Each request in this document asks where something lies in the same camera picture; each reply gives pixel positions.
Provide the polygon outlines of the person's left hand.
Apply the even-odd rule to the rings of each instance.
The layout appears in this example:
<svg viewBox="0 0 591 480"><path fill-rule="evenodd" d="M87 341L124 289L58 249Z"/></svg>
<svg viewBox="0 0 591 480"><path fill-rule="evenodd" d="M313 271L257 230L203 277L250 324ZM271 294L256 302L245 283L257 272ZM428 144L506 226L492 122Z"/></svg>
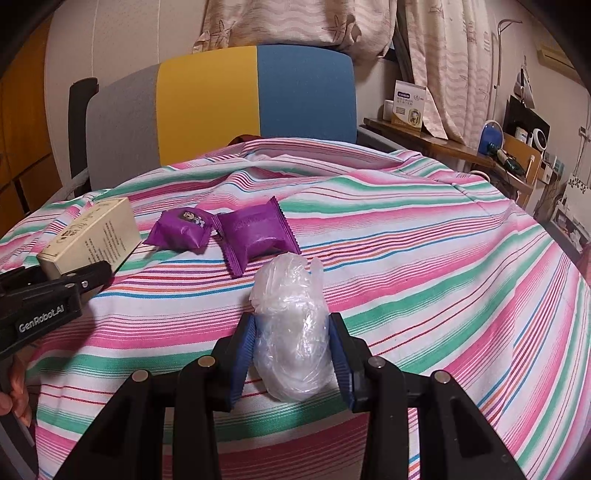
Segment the person's left hand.
<svg viewBox="0 0 591 480"><path fill-rule="evenodd" d="M21 423L29 428L32 422L32 409L25 384L25 365L15 356L8 372L9 392L0 394L0 415L13 413Z"/></svg>

